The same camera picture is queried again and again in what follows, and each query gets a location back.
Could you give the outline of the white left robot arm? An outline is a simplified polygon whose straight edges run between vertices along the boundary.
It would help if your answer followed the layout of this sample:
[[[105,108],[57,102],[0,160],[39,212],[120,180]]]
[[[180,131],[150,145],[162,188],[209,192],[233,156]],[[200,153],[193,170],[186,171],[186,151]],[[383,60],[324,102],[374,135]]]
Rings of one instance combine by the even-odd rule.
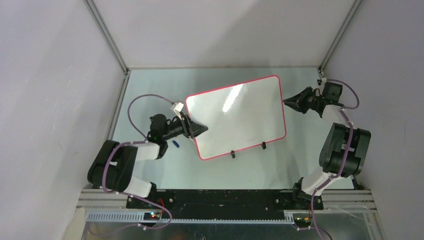
[[[139,196],[138,201],[145,208],[153,208],[158,202],[158,194],[152,191],[155,184],[134,175],[136,163],[161,159],[173,138],[182,135],[193,140],[207,131],[207,126],[185,114],[173,119],[156,114],[150,117],[146,140],[122,143],[106,140],[88,170],[87,180],[109,191]]]

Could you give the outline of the pink framed whiteboard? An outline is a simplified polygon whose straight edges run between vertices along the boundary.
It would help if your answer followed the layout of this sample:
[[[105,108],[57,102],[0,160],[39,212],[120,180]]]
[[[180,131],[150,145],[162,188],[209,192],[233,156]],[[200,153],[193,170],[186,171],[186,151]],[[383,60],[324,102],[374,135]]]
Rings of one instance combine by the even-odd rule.
[[[282,84],[278,75],[248,80],[185,98],[188,116],[208,131],[194,139],[208,161],[282,140],[287,135]]]

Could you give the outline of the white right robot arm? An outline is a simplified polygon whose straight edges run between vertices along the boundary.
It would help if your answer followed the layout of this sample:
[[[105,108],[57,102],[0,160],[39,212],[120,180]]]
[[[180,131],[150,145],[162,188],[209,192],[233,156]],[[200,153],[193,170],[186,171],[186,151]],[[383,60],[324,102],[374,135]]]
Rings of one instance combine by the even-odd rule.
[[[347,110],[360,105],[353,88],[336,79],[318,80],[317,84],[283,100],[285,106],[296,112],[306,114],[312,110],[331,123],[319,154],[318,168],[293,185],[290,201],[297,209],[313,204],[336,181],[359,175],[371,141],[371,132],[355,127],[347,115]]]

